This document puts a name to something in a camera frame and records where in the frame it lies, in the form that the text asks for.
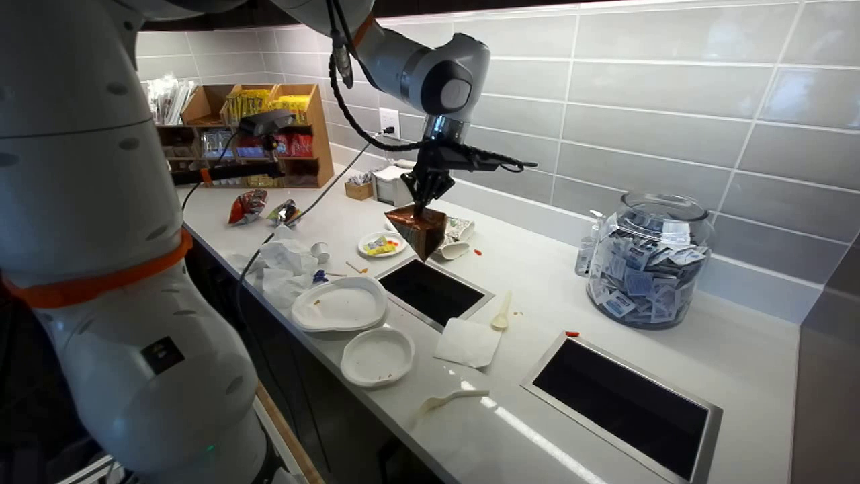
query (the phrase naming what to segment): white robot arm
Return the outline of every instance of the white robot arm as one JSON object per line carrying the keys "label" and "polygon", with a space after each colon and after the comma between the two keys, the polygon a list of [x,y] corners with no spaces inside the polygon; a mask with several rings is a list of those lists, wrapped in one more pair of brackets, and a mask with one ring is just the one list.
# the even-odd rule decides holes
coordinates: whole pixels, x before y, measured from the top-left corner
{"label": "white robot arm", "polygon": [[[3,281],[51,336],[85,429],[143,480],[244,484],[266,453],[253,362],[182,271],[187,233],[131,54],[146,19],[236,3],[0,3]],[[485,162],[456,141],[485,69],[480,43],[422,47],[381,29],[370,0],[276,6],[429,113],[418,207],[448,186],[447,162]]]}

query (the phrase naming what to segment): white plate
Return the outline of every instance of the white plate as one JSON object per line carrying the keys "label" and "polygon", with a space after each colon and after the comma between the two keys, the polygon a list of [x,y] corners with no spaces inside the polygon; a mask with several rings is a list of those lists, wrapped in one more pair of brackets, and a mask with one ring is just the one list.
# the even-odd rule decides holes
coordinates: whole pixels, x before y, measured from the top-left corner
{"label": "white plate", "polygon": [[[374,253],[370,246],[374,246],[381,236],[397,242],[397,246],[389,250],[389,253]],[[356,253],[359,253],[363,257],[393,257],[393,254],[401,254],[402,250],[406,250],[406,242],[402,242],[397,233],[374,233],[374,236],[363,236],[363,240],[356,242]]]}
{"label": "white plate", "polygon": [[383,291],[367,277],[344,277],[315,284],[292,301],[292,320],[305,334],[355,334],[381,326],[383,318]]}
{"label": "white plate", "polygon": [[402,378],[414,362],[414,345],[395,328],[355,336],[340,354],[340,374],[356,386],[381,386]]}

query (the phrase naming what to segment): white countertop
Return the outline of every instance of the white countertop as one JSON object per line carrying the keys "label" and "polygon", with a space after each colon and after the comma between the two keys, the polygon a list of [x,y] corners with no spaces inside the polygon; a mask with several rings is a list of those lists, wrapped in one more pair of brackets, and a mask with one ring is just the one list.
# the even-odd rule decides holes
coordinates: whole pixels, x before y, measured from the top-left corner
{"label": "white countertop", "polygon": [[[201,187],[194,194],[184,219],[198,240],[223,260],[246,260],[272,230],[268,222],[227,225],[234,187]],[[305,207],[318,191],[268,191],[268,207],[296,199]],[[326,242],[330,268],[355,275],[346,260],[379,275],[408,257],[363,260],[355,250],[359,236],[383,229],[387,203],[351,202],[340,187],[299,225],[305,242]],[[432,358],[437,330],[389,304],[387,326],[401,328],[417,345],[414,370],[379,390],[355,390],[374,414],[383,417],[397,435],[426,452],[456,480],[660,480],[627,452],[604,443],[569,417],[554,410],[520,386],[535,362],[563,334],[580,330],[594,345],[635,367],[652,374],[674,390],[723,408],[718,448],[710,471],[713,484],[784,484],[791,479],[791,435],[796,401],[799,326],[696,293],[687,318],[668,330],[635,330],[600,314],[585,299],[585,280],[571,271],[578,246],[523,230],[518,225],[437,203],[437,209],[476,219],[472,246],[480,254],[447,265],[477,287],[510,291],[515,311],[495,362],[485,370],[451,366]],[[279,322],[300,336],[285,314]],[[348,339],[300,336],[339,375],[340,346]],[[406,428],[414,408],[429,396],[472,383],[491,401],[455,401]]]}

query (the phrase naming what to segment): glass jar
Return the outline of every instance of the glass jar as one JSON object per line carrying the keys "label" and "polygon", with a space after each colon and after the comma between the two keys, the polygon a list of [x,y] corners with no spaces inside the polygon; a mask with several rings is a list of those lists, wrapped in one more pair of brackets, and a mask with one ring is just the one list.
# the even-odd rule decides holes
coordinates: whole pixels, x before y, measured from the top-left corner
{"label": "glass jar", "polygon": [[578,275],[590,304],[637,328],[672,328],[692,299],[710,257],[710,211],[684,195],[623,194],[623,209],[601,217],[580,246]]}

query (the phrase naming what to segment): white tile wall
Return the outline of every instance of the white tile wall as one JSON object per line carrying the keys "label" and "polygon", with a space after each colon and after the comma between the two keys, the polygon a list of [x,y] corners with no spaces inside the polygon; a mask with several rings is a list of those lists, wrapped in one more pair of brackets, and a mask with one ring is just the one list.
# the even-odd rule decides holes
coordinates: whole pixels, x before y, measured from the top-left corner
{"label": "white tile wall", "polygon": [[[718,253],[807,281],[827,280],[860,233],[856,0],[588,3],[383,23],[429,46],[471,33],[491,47],[464,140],[538,168],[463,174],[472,182],[580,214],[616,209],[627,187],[691,194],[718,214]],[[328,39],[305,27],[147,33],[137,57],[143,77],[328,84]],[[330,137],[356,148],[323,92]],[[402,111],[406,137],[422,131],[422,113],[359,72],[346,103],[370,131],[379,104]],[[495,209],[477,191],[456,195]],[[574,233],[538,211],[520,222]]]}

